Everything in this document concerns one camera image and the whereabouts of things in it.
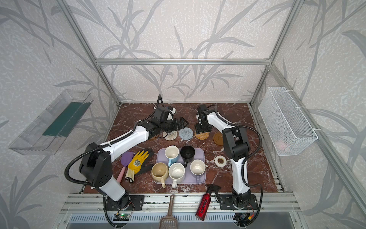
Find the tan woven rattan coaster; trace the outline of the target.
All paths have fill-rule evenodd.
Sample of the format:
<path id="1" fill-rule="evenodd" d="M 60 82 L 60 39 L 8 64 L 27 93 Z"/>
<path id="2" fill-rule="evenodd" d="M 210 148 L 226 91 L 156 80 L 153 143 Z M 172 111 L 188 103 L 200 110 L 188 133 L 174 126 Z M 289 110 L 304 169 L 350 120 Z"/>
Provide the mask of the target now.
<path id="1" fill-rule="evenodd" d="M 199 133 L 199 134 L 195 133 L 194 135 L 199 140 L 206 140 L 209 138 L 210 133 Z"/>

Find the white mug blue outside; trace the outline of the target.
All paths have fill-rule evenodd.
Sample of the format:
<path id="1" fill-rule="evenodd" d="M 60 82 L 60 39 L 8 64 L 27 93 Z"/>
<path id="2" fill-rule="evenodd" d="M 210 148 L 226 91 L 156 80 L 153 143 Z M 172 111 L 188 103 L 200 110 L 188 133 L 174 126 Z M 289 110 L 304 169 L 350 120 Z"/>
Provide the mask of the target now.
<path id="1" fill-rule="evenodd" d="M 179 159 L 180 151 L 176 146 L 169 146 L 165 150 L 165 156 L 168 159 L 168 167 L 176 163 Z"/>

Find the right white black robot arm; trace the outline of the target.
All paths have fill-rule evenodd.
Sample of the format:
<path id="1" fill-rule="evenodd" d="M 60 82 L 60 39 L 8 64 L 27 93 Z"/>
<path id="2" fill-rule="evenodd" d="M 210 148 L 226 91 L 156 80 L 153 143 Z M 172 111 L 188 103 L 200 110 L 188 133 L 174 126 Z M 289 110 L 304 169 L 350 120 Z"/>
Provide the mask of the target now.
<path id="1" fill-rule="evenodd" d="M 252 199 L 250 188 L 255 185 L 248 184 L 247 161 L 253 157 L 262 146 L 262 138 L 256 129 L 240 124 L 235 124 L 219 114 L 217 105 L 210 109 L 206 105 L 199 105 L 196 118 L 198 123 L 195 129 L 198 134 L 211 132 L 216 128 L 223 136 L 224 151 L 230 159 L 233 172 L 232 201 L 236 208 L 242 209 Z M 257 148 L 250 153 L 250 142 L 247 130 L 257 134 L 259 143 Z"/>

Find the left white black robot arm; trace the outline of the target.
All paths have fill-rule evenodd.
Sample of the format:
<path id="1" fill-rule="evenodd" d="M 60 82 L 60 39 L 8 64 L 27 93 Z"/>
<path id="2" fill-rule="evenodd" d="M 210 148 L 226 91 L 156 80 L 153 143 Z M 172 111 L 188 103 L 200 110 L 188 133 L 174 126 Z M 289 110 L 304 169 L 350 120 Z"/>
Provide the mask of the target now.
<path id="1" fill-rule="evenodd" d="M 65 168 L 65 178 L 75 184 L 91 186 L 105 197 L 115 202 L 124 202 L 129 198 L 127 191 L 113 176 L 112 163 L 123 153 L 165 131 L 178 131 L 188 126 L 183 117 L 174 118 L 175 109 L 171 106 L 157 106 L 146 119 L 135 123 L 132 130 L 109 141 L 97 145 L 90 144 L 86 151 L 73 159 Z M 72 178 L 70 168 L 81 160 L 79 172 L 86 181 Z"/>

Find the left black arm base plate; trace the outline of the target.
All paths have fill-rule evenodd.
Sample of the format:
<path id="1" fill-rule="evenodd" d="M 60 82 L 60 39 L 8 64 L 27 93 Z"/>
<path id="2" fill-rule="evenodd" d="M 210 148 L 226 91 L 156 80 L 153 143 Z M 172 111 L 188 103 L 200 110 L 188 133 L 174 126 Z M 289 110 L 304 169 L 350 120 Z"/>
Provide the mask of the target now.
<path id="1" fill-rule="evenodd" d="M 104 208 L 107 211 L 117 210 L 136 210 L 141 211 L 144 204 L 144 195 L 130 195 L 126 193 L 118 201 L 112 200 L 110 197 L 104 202 Z"/>

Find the white woven spiral coaster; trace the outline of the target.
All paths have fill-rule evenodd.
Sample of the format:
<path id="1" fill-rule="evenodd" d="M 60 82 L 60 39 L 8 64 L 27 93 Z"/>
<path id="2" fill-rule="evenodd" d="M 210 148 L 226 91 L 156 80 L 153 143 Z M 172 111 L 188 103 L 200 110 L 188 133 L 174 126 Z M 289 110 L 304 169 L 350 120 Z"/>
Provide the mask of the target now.
<path id="1" fill-rule="evenodd" d="M 163 132 L 163 138 L 167 141 L 172 141 L 175 140 L 178 136 L 178 132 L 177 131 L 172 131 L 170 133 L 167 132 Z"/>

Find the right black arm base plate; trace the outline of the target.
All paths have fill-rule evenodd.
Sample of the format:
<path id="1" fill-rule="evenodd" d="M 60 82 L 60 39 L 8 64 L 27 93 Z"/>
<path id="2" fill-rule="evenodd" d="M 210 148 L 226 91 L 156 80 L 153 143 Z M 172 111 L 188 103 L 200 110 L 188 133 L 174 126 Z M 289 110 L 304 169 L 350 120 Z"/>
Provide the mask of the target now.
<path id="1" fill-rule="evenodd" d="M 259 204 L 256 195 L 254 194 L 237 206 L 234 204 L 234 197 L 232 194 L 219 195 L 218 202 L 220 204 L 220 210 L 257 210 Z"/>

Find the black mug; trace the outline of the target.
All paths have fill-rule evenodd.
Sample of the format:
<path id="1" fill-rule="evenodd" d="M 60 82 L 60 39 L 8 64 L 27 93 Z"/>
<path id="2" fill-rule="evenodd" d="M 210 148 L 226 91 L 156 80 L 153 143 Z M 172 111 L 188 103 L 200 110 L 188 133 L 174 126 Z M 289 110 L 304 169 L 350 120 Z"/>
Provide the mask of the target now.
<path id="1" fill-rule="evenodd" d="M 186 168 L 188 163 L 191 163 L 195 156 L 195 149 L 192 146 L 184 146 L 180 150 L 180 155 L 183 159 L 183 165 Z"/>

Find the brown wooden coaster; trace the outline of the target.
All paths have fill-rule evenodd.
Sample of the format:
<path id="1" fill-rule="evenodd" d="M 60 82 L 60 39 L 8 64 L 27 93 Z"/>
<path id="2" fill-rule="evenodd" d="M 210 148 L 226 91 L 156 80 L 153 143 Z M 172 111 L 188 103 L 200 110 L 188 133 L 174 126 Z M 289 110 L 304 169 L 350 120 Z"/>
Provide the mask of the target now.
<path id="1" fill-rule="evenodd" d="M 223 141 L 223 135 L 222 133 L 218 132 L 215 133 L 213 136 L 213 141 L 216 145 L 218 146 L 223 146 L 224 145 L 224 141 Z"/>

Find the grey blue round coaster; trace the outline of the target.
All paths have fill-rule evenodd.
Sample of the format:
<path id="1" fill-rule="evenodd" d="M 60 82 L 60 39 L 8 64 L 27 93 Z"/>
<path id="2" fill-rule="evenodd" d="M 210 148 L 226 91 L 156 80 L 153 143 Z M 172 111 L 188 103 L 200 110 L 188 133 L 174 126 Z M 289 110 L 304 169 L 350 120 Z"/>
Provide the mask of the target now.
<path id="1" fill-rule="evenodd" d="M 193 138 L 194 133 L 191 128 L 186 127 L 184 129 L 179 130 L 179 136 L 182 140 L 190 140 Z"/>

